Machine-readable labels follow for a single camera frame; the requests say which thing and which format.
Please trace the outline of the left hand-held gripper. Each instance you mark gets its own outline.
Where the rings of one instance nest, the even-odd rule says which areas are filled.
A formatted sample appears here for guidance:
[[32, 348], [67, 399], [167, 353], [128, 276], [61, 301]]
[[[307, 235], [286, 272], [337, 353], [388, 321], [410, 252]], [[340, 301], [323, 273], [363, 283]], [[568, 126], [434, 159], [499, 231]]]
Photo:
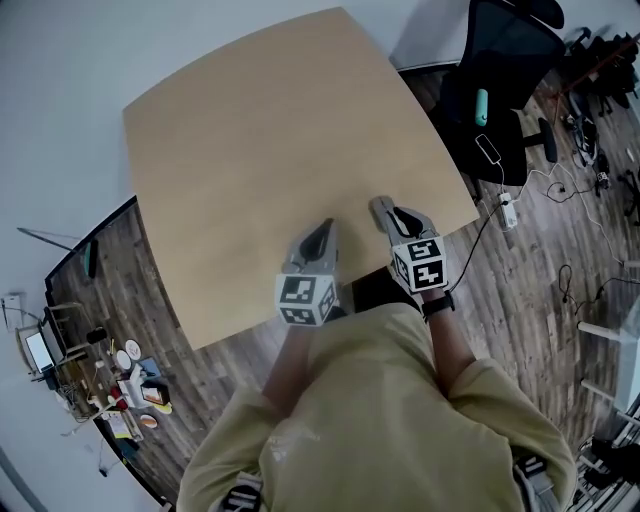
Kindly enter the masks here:
[[276, 276], [275, 306], [289, 326], [320, 327], [346, 315], [340, 304], [338, 228], [326, 218], [291, 243]]

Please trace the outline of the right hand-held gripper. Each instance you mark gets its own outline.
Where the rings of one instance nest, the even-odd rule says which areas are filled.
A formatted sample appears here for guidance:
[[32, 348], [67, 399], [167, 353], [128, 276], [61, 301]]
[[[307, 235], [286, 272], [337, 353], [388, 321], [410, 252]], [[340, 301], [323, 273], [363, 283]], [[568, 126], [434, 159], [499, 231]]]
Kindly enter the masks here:
[[444, 288], [447, 263], [443, 237], [425, 215], [395, 206], [389, 196], [374, 197], [369, 211], [377, 229], [385, 229], [396, 274], [412, 294]]

